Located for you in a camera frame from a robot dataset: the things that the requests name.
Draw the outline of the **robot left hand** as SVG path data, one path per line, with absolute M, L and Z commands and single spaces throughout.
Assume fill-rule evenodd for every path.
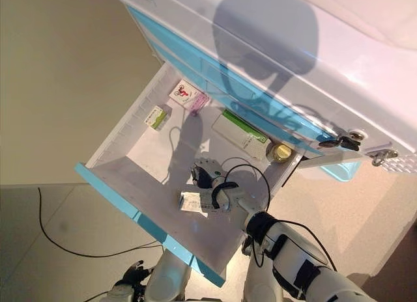
M 130 286 L 137 286 L 150 276 L 154 268 L 145 268 L 143 263 L 143 260 L 133 263 L 124 273 L 122 282 L 124 284 L 129 284 Z

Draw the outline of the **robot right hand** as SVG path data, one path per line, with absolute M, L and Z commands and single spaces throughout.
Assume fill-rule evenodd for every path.
M 197 158 L 191 169 L 192 182 L 202 189 L 214 189 L 225 181 L 226 172 L 214 159 Z

